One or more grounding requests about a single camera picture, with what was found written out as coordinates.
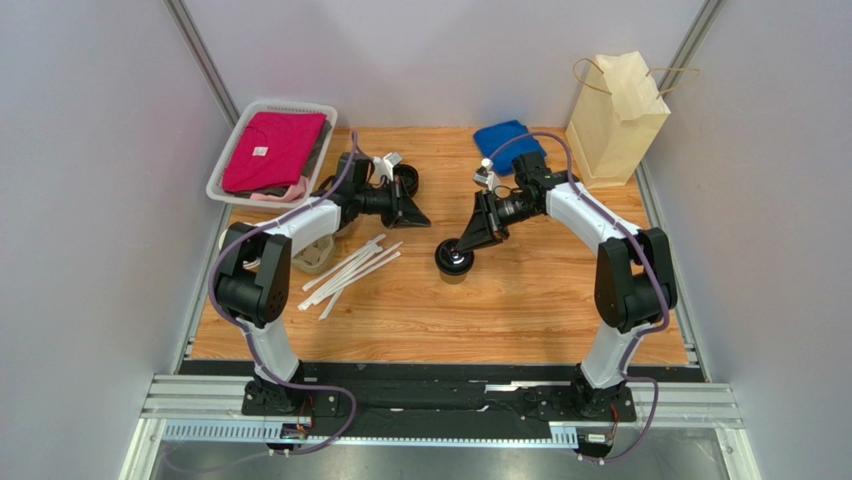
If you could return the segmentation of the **stack of black lids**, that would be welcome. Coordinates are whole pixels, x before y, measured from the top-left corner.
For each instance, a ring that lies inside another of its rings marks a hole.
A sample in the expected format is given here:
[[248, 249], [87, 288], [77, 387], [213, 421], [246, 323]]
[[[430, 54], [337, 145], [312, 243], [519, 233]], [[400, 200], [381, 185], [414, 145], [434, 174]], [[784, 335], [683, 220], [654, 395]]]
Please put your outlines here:
[[414, 197], [418, 193], [420, 185], [418, 170], [409, 164], [399, 163], [394, 167], [393, 172], [400, 178], [407, 193]]

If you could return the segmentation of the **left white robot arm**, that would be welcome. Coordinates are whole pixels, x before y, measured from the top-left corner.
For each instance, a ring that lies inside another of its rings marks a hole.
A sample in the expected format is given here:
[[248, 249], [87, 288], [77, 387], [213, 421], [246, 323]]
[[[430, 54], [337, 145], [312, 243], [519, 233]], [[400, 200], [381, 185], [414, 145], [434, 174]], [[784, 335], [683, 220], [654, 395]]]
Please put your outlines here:
[[227, 228], [208, 296], [246, 339], [255, 385], [288, 402], [307, 390], [302, 363], [279, 322], [288, 302], [293, 257], [361, 215], [378, 216], [387, 229], [430, 226], [413, 201], [419, 186], [416, 168], [351, 152], [303, 205], [260, 225], [237, 222]]

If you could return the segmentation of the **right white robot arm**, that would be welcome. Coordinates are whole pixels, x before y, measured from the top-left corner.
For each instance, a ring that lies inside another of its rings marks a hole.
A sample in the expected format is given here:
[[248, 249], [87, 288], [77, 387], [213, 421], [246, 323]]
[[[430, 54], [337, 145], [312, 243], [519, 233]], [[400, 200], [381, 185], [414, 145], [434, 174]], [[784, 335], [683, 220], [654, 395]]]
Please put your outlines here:
[[601, 406], [630, 381], [627, 366], [642, 340], [671, 321], [678, 293], [668, 236], [617, 216], [570, 171], [552, 171], [537, 152], [520, 155], [512, 166], [515, 189], [505, 197], [476, 193], [466, 229], [436, 248], [436, 264], [446, 276], [461, 276], [475, 251], [508, 239], [511, 225], [539, 215], [565, 225], [596, 256], [594, 302], [602, 319], [572, 383], [575, 404]]

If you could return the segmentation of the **single brown paper cup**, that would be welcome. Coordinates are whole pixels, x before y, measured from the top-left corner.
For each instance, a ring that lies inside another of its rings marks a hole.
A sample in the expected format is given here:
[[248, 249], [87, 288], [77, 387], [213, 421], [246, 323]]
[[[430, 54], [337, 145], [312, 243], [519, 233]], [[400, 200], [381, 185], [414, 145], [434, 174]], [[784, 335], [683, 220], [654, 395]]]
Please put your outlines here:
[[441, 280], [448, 285], [458, 285], [462, 283], [466, 277], [467, 272], [455, 272], [455, 271], [439, 271]]

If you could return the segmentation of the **single black cup lid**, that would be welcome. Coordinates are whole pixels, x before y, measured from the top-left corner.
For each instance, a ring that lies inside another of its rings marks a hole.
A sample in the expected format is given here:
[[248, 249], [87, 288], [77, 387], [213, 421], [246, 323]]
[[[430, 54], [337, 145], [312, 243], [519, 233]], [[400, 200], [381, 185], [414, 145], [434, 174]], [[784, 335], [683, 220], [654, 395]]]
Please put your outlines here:
[[457, 248], [458, 238], [449, 238], [435, 249], [434, 259], [439, 272], [448, 276], [466, 275], [473, 267], [474, 253], [464, 253]]

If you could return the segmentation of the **stack of paper cups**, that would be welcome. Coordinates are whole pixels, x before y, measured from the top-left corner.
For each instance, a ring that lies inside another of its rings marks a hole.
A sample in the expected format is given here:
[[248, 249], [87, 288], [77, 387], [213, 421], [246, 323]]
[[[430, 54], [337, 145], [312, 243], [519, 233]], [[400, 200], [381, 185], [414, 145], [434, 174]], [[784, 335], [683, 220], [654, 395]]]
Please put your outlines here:
[[234, 247], [225, 255], [222, 265], [225, 267], [239, 264], [247, 270], [256, 270], [260, 265], [260, 247], [258, 237], [252, 236], [242, 242], [238, 239], [256, 229], [255, 225], [245, 222], [231, 224], [219, 238], [219, 250], [223, 252], [228, 246]]

